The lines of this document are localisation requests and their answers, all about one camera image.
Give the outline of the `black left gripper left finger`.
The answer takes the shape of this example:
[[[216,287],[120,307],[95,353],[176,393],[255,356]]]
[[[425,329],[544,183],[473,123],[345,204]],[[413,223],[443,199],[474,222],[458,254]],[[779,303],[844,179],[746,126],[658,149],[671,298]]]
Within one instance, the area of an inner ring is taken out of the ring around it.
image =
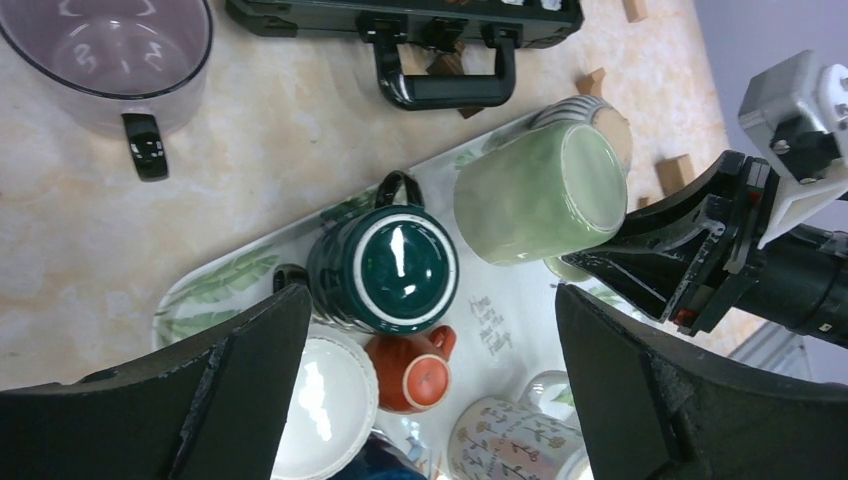
[[[291,285],[73,384],[1,394],[5,479],[267,479],[312,303]]]

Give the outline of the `lilac purple mug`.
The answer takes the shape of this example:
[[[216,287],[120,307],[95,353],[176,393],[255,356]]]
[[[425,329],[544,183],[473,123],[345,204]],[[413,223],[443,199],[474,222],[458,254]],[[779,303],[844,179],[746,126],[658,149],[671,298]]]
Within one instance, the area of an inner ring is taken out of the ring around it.
[[[80,125],[126,139],[138,177],[169,176],[163,138],[201,104],[207,1],[4,1],[1,35]]]

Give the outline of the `light green mug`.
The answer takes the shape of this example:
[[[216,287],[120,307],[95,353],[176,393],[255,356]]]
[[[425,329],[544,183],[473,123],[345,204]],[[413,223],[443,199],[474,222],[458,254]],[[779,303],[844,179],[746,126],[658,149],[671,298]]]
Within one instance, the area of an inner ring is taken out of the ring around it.
[[[530,131],[462,167],[453,200],[458,229],[479,258],[496,266],[542,261],[566,282],[589,276],[565,256],[613,238],[627,205],[613,147],[577,121]]]

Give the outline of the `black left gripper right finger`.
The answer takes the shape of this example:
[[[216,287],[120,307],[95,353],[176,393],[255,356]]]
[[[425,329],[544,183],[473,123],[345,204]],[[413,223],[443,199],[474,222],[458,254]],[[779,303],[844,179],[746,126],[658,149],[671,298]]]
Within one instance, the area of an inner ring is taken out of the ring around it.
[[[714,354],[573,286],[555,311],[597,479],[843,479],[847,390]]]

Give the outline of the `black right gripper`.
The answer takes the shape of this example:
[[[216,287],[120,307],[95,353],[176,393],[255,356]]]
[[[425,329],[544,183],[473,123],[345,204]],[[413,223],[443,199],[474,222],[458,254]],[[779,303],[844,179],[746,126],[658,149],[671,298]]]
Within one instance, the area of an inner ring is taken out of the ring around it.
[[[626,215],[613,239],[564,255],[641,313],[693,336],[731,308],[847,345],[847,234],[801,224],[760,247],[777,176],[727,150],[678,192]]]

